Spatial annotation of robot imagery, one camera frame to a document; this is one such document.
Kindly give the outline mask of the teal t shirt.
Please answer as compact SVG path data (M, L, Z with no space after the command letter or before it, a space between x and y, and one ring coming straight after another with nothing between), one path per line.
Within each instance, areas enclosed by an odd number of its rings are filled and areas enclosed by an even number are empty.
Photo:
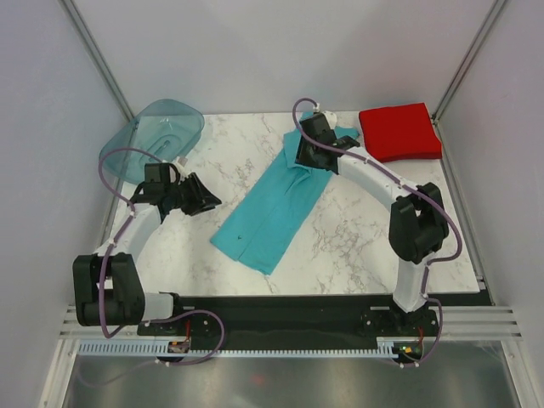
M229 266L271 275L310 215L332 173L295 162L300 132L293 124L255 185L210 239Z

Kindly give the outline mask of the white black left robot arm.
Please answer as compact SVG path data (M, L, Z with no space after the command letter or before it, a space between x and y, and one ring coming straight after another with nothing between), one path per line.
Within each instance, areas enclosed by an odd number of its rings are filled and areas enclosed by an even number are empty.
M183 175L173 164L147 164L118 231L95 252L73 262L78 323L106 329L156 320L166 333L180 333L187 315L175 306L176 295L146 292L137 260L170 212L193 217L221 204L195 173Z

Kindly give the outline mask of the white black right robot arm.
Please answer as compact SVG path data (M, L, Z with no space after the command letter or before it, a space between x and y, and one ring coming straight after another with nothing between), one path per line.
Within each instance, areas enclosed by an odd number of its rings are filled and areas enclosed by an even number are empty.
M399 258L393 293L398 308L389 313L391 328L402 335L420 324L425 304L427 262L449 234L438 185L416 184L389 170L355 139L339 138L327 118L316 113L296 120L301 133L296 163L342 176L371 194L389 211L388 242Z

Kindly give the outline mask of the teal transparent plastic bin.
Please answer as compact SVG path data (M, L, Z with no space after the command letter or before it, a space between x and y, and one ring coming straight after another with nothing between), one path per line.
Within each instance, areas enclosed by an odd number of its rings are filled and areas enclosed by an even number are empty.
M145 152L167 162L186 157L204 127L204 116L195 108L175 99L159 99L118 131L99 158L104 161L104 170L138 184L144 179L145 164L153 162Z

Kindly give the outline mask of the folded red t shirt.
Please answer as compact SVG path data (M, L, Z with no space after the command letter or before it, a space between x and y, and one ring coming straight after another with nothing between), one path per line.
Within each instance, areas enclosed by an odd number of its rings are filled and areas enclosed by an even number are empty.
M442 144L424 103L359 112L366 150L380 162L439 160Z

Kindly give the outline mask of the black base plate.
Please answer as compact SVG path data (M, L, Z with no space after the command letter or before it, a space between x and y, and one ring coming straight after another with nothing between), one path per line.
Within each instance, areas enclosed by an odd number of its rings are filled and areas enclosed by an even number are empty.
M423 306L406 314L389 295L177 297L182 320L139 324L140 336L181 337L217 344L264 346L370 346L378 337L435 337L439 320Z

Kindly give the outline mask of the left aluminium corner post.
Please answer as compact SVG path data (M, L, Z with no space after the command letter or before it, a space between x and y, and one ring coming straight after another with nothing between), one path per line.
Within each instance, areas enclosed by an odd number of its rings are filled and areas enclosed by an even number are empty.
M135 117L133 110L130 107L121 87L119 86L118 81L116 80L106 58L101 52L93 33L89 29L82 12L77 7L76 2L73 0L59 0L59 5L65 11L70 23L76 30L82 45L86 49L89 57L93 61L94 66L98 70L110 93L110 96L114 99L123 116L128 121L132 120Z

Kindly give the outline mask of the aluminium corner post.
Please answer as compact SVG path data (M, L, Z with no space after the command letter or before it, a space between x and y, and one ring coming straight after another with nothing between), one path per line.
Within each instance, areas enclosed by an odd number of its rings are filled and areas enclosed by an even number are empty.
M119 86L118 81L116 80L106 58L101 52L93 33L89 29L82 12L77 7L76 2L73 0L59 0L59 5L65 11L70 23L76 30L82 45L86 49L89 57L93 61L94 66L98 70L110 93L110 96L114 99L123 116L128 121L132 120L135 117L133 110L130 107L121 87Z
M509 3L509 0L495 0L492 2L436 109L431 114L432 124L437 125L444 116Z

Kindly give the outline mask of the right aluminium corner post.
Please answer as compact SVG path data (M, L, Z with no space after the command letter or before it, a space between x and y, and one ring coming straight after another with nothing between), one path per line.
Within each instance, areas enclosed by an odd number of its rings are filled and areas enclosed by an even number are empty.
M495 0L492 2L436 109L431 114L432 124L437 125L444 116L509 3L509 0Z

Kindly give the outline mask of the aluminium frame rail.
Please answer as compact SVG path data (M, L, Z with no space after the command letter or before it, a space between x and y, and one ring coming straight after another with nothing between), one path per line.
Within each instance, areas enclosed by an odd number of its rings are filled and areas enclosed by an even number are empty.
M513 311L506 306L444 306L441 339L447 341L518 341L522 338ZM104 339L96 326L80 326L69 306L59 339Z

